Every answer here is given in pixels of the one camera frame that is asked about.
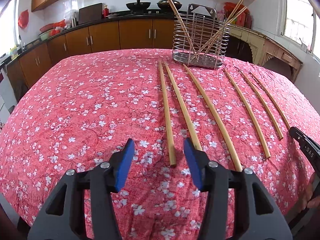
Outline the person's right hand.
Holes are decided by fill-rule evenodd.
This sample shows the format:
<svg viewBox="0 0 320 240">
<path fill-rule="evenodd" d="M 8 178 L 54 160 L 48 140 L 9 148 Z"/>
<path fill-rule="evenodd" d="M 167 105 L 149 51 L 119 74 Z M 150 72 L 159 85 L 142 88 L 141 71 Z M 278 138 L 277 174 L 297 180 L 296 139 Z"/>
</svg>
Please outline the person's right hand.
<svg viewBox="0 0 320 240">
<path fill-rule="evenodd" d="M 309 183 L 306 186 L 300 200 L 300 206 L 299 206 L 300 211 L 305 210 L 306 208 L 308 209 L 317 208 L 319 206 L 319 203 L 320 203 L 319 196 L 311 199 L 313 195 L 313 182 L 315 181 L 316 177 L 317 177 L 317 174 L 315 172 L 310 177 Z"/>
</svg>

